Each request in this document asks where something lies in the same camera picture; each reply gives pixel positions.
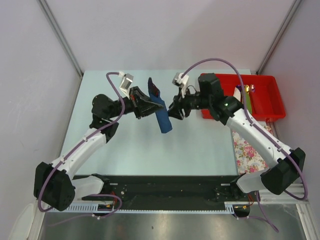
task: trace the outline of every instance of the metallic floor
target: metallic floor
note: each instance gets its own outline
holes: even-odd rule
[[[266,205],[280,233],[256,219],[232,215],[119,213],[96,220],[82,217],[50,227],[78,213],[47,213],[39,240],[305,240],[295,205]],[[252,216],[262,214],[257,205]]]

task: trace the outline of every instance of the red plastic bin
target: red plastic bin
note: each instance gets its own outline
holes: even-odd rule
[[[220,79],[224,95],[233,96],[236,85],[240,84],[237,75],[216,74],[216,76]],[[278,85],[273,76],[241,75],[241,77],[245,85],[255,86],[255,92],[250,92],[250,100],[252,116],[256,120],[275,122],[286,116]],[[208,109],[202,109],[201,112],[204,119],[213,119]]]

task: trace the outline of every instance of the red basket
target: red basket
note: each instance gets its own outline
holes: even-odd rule
[[[220,79],[224,95],[233,96],[236,85],[240,84],[237,75],[216,74],[216,76]],[[286,116],[278,85],[273,76],[241,75],[241,77],[245,85],[255,86],[255,92],[250,92],[250,100],[252,116],[257,121],[275,122]],[[208,109],[202,109],[201,112],[204,119],[213,119]]]

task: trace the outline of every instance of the table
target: table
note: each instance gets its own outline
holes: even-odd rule
[[[70,124],[62,148],[67,153],[92,121],[92,99],[105,94],[117,99],[106,79],[111,71],[86,71],[72,112]],[[148,94],[148,78],[161,91],[167,107],[171,104],[178,88],[172,84],[176,72],[183,70],[125,70],[134,76],[131,86]],[[195,85],[201,73],[233,73],[230,70],[199,70],[189,73],[189,84]],[[250,74],[249,70],[240,70]],[[116,86],[120,78],[112,76]],[[160,132],[156,116],[136,119],[133,113],[119,120],[115,136],[108,144],[96,151],[78,170],[77,175],[236,175],[237,166],[233,139],[228,127],[220,122],[203,119],[200,111],[192,111],[188,118],[171,118],[173,130]]]

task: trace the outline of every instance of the green object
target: green object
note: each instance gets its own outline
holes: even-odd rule
[[[251,99],[250,99],[250,94],[249,92],[245,92],[245,100],[246,100],[246,103],[243,103],[243,104],[246,104],[246,108],[248,109],[249,113],[252,114],[252,106],[251,106]]]

